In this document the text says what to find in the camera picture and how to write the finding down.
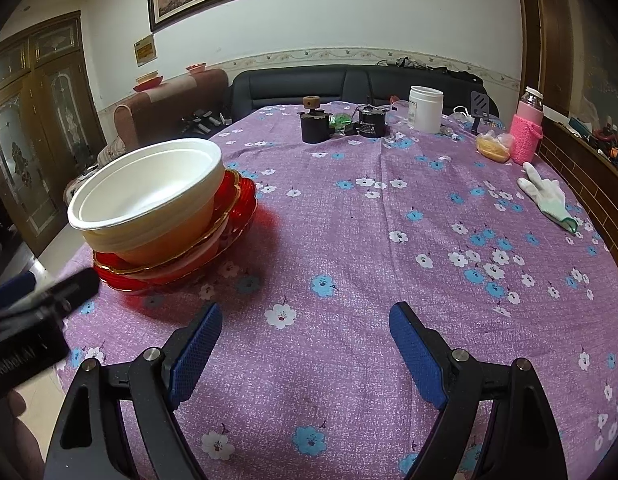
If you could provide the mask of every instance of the white wall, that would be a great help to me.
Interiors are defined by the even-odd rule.
[[[308,26],[307,9],[326,26]],[[140,68],[133,46],[150,33],[147,0],[86,0],[82,10],[98,110],[153,70],[169,78],[196,62],[321,46],[425,52],[520,78],[520,0],[234,0],[156,32],[158,59]],[[377,30],[369,27],[374,20]]]

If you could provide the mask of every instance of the metal screw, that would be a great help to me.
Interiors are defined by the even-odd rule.
[[[93,357],[90,357],[89,359],[85,359],[82,362],[82,369],[86,372],[90,372],[91,370],[93,370],[93,368],[95,368],[98,365],[98,360],[94,359]]]
[[[160,357],[160,349],[159,348],[148,348],[142,354],[142,357],[145,361],[155,361],[158,357]]]
[[[516,366],[520,368],[523,372],[528,372],[529,370],[531,370],[531,363],[524,357],[516,359]]]
[[[469,352],[467,350],[463,350],[462,348],[456,348],[453,352],[451,352],[451,356],[459,363],[469,361]]]

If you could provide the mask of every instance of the gold rim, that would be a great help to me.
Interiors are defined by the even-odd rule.
[[[117,276],[127,276],[129,274],[135,274],[136,272],[144,272],[146,270],[153,270],[153,269],[158,269],[159,267],[162,267],[162,266],[166,266],[172,263],[174,260],[177,260],[180,256],[187,254],[189,251],[196,249],[199,245],[209,240],[209,238],[211,238],[212,235],[214,235],[214,233],[220,228],[220,226],[225,222],[225,220],[227,220],[227,218],[231,214],[231,211],[233,210],[235,205],[238,203],[238,200],[240,200],[240,195],[242,192],[240,188],[240,174],[235,170],[225,170],[225,171],[228,171],[230,174],[233,174],[233,187],[236,192],[235,196],[233,197],[233,201],[231,202],[229,207],[225,210],[225,212],[222,215],[220,215],[220,217],[214,222],[214,224],[200,238],[198,238],[198,240],[196,240],[191,247],[187,248],[186,250],[182,251],[180,254],[177,254],[176,256],[170,257],[169,260],[160,262],[159,264],[153,264],[151,266],[145,266],[145,267],[134,267],[134,269],[115,269],[113,267],[106,266],[105,264],[102,264],[101,262],[98,261],[98,257],[96,256],[96,251],[93,251],[93,264],[96,267],[106,270],[107,272],[111,272],[112,274],[115,274]]]
[[[208,261],[207,263],[205,263],[201,267],[198,267],[198,269],[192,270],[191,272],[186,273],[184,276],[180,276],[177,280],[174,280],[174,282],[172,282],[172,283],[165,283],[164,285],[151,285],[150,283],[147,283],[148,288],[140,289],[140,290],[130,290],[130,289],[116,288],[115,286],[111,286],[103,278],[100,278],[100,280],[102,282],[104,282],[105,285],[108,286],[108,288],[110,288],[112,290],[115,290],[116,292],[123,292],[125,294],[127,294],[127,293],[136,294],[137,293],[138,295],[143,294],[145,292],[148,292],[149,290],[152,290],[152,289],[153,290],[160,290],[162,287],[173,285],[173,283],[179,282],[180,280],[185,280],[186,278],[189,278],[195,272],[199,272],[202,269],[202,267],[206,267],[206,266],[211,265],[211,263],[214,260],[216,260],[219,256],[221,256],[223,253],[228,251],[231,248],[231,246],[233,246],[233,244],[236,243],[236,241],[238,241],[238,239],[243,235],[243,233],[245,232],[245,230],[247,229],[247,227],[251,223],[251,220],[253,220],[253,216],[256,214],[256,210],[257,209],[258,209],[258,200],[256,199],[256,205],[253,207],[253,211],[251,212],[251,215],[249,216],[249,219],[245,222],[244,227],[242,229],[240,229],[240,232],[238,232],[238,234],[236,234],[233,237],[233,240],[231,241],[231,243],[229,243],[227,245],[227,247],[222,249],[222,251],[217,253],[210,261]]]

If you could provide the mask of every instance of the wooden knob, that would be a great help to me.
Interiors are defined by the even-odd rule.
[[[320,98],[318,96],[309,96],[303,99],[303,106],[307,110],[316,110],[316,108],[320,108]]]

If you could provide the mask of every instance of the tablecloth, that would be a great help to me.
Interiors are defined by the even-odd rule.
[[[309,145],[301,109],[263,108],[212,139],[257,182],[252,229],[179,292],[103,286],[68,321],[64,387],[85,357],[132,360],[217,301],[223,332],[177,410],[210,479],[399,479],[437,414],[388,330],[390,307],[407,301],[452,348],[530,359],[570,478],[587,478],[618,434],[618,269],[571,191],[563,183],[576,236],[520,192],[519,166],[483,158],[471,136],[399,124],[388,139]],[[64,273],[90,264],[84,246]],[[458,478],[470,478],[488,413],[481,403]],[[130,406],[124,414],[151,478]]]

